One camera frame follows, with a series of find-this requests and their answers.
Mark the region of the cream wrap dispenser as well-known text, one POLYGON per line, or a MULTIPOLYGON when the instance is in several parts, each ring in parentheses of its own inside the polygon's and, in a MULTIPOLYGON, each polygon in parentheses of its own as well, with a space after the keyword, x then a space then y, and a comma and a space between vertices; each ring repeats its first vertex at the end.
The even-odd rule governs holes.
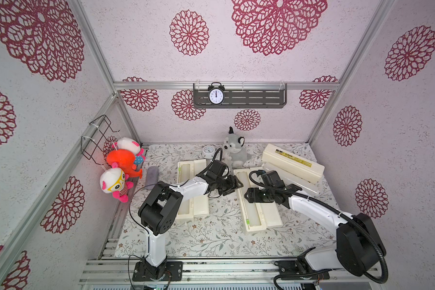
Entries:
POLYGON ((236 194, 238 196, 244 233, 247 235, 283 225, 276 203, 249 203, 244 197, 249 188, 257 188, 250 181, 249 173, 252 170, 259 169, 262 168, 234 169, 234 174, 243 184, 243 187, 236 190, 236 194))
MULTIPOLYGON (((178 163, 177 183, 185 183, 207 166, 205 159, 194 161, 180 161, 178 163)), ((197 196, 181 203, 175 222, 192 221, 194 218, 204 218, 209 215, 209 198, 207 195, 197 196)))

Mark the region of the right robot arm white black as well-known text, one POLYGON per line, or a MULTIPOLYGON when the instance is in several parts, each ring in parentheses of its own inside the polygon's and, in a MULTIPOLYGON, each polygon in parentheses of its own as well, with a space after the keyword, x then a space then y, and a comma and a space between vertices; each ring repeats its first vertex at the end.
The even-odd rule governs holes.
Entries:
POLYGON ((255 184, 244 194, 249 203, 276 203, 298 211, 333 234, 336 242, 324 248, 312 247, 296 258, 291 274, 279 279, 319 279, 324 274, 345 269, 356 277, 365 276, 384 284, 389 279, 386 249, 372 219, 363 213, 353 215, 306 194, 296 184, 285 184, 275 170, 253 170, 248 175, 255 184))

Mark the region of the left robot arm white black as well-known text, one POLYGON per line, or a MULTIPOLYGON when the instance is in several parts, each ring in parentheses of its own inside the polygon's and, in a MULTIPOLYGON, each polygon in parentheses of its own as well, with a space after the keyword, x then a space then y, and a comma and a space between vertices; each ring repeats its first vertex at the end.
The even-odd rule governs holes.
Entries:
POLYGON ((138 209, 139 226, 146 233, 147 252, 143 258, 151 273, 166 267, 166 236, 184 201, 217 192, 217 198, 234 193, 243 187, 237 176, 223 162, 223 149, 219 148, 209 165, 199 174, 182 184, 158 181, 138 209))

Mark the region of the floral table mat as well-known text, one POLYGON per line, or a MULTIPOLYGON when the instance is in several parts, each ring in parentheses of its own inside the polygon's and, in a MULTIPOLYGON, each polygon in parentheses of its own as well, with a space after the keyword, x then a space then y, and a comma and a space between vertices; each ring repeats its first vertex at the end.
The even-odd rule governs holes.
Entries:
MULTIPOLYGON (((178 162, 201 159, 204 146, 204 144, 149 145, 143 168, 146 170, 151 166, 158 166, 159 180, 175 184, 178 162)), ((251 159, 246 162, 245 167, 259 167, 266 146, 267 144, 264 143, 245 145, 251 154, 251 159)), ((320 163, 307 143, 285 143, 276 146, 320 163)), ((317 199, 333 207, 339 207, 325 177, 322 177, 316 186, 320 191, 317 199)), ((211 199, 210 215, 207 217, 175 222, 168 231, 169 237, 166 239, 168 257, 297 256, 312 247, 323 248, 335 244, 334 234, 306 215, 281 205, 277 206, 282 220, 280 227, 245 234, 238 198, 236 193, 232 193, 225 197, 211 199)), ((127 258, 132 254, 143 256, 145 251, 145 231, 128 213, 115 247, 114 257, 127 258)))

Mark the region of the grey husky plush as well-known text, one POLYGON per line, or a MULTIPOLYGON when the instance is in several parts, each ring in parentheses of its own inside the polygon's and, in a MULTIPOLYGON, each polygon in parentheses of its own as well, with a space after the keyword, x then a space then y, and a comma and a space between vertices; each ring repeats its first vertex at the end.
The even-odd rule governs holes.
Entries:
POLYGON ((229 168, 240 169, 251 158, 245 147, 245 138, 234 133, 229 127, 228 135, 223 145, 223 160, 229 168))

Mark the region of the small white round clock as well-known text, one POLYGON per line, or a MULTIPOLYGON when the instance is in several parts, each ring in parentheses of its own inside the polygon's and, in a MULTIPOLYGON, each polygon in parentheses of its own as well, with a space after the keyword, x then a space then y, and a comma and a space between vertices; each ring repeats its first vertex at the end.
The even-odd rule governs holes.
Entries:
POLYGON ((211 145, 206 145, 202 149, 202 156, 203 158, 210 160, 215 156, 216 148, 211 145))

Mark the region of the grey cloth roll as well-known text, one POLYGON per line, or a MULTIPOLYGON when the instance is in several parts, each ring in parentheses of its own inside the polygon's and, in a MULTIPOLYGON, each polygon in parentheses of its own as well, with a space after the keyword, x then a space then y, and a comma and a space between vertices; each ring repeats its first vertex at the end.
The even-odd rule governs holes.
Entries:
POLYGON ((145 189, 152 190, 157 184, 159 179, 159 167, 151 166, 147 170, 146 181, 145 181, 145 189))

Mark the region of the black alarm clock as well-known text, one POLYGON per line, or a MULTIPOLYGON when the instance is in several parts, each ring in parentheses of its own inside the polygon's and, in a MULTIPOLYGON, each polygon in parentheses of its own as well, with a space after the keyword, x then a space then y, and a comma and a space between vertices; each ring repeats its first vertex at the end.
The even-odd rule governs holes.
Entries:
POLYGON ((225 99, 225 86, 221 82, 213 82, 208 87, 208 98, 212 105, 220 105, 225 99))

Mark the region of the white pink plush upper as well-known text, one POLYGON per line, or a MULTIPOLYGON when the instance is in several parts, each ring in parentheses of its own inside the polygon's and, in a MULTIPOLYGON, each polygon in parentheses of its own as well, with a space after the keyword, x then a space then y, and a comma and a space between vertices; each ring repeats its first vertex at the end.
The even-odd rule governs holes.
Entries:
POLYGON ((136 157, 143 156, 145 152, 138 142, 128 137, 118 139, 113 143, 112 147, 115 149, 127 150, 133 153, 136 157))

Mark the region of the red plush toy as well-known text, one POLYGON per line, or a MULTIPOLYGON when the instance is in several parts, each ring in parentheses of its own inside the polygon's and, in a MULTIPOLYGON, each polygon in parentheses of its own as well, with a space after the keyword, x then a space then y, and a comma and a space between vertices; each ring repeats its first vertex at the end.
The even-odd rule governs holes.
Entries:
POLYGON ((141 169, 136 171, 137 166, 134 164, 135 159, 136 156, 125 149, 115 149, 106 156, 106 162, 112 168, 122 169, 130 178, 142 178, 143 171, 141 169))

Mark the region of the white plush with glasses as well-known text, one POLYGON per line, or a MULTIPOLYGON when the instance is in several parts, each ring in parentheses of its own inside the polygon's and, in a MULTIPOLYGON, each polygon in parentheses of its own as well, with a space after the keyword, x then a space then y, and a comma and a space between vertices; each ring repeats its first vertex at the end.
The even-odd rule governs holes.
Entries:
POLYGON ((128 178, 129 175, 119 167, 108 169, 100 177, 101 190, 120 202, 127 203, 128 192, 134 187, 134 183, 128 181, 128 178))

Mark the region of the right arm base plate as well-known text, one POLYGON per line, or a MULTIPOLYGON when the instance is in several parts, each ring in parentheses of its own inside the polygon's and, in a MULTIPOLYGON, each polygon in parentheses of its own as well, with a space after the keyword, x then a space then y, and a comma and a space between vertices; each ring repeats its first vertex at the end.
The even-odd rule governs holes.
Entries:
POLYGON ((324 273, 332 271, 332 269, 314 270, 308 264, 307 254, 313 251, 315 247, 309 248, 295 259, 275 261, 275 266, 279 269, 279 278, 282 280, 302 279, 302 280, 318 280, 323 277, 324 273))

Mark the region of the grey wall shelf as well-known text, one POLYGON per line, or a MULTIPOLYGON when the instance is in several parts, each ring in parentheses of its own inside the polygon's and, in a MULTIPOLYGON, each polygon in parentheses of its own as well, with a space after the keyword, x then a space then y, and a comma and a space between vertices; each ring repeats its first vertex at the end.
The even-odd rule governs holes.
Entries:
POLYGON ((193 106, 198 109, 282 109, 287 104, 285 83, 278 83, 274 88, 225 88, 225 99, 220 105, 212 105, 208 98, 209 85, 193 84, 193 106))

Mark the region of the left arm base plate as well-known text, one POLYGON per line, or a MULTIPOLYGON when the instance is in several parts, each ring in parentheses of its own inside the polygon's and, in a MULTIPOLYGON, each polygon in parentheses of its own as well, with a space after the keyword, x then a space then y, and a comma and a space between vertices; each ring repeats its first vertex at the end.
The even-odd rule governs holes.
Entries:
POLYGON ((168 261, 167 259, 159 266, 154 267, 145 258, 135 264, 132 280, 134 282, 176 282, 182 280, 183 263, 168 261))

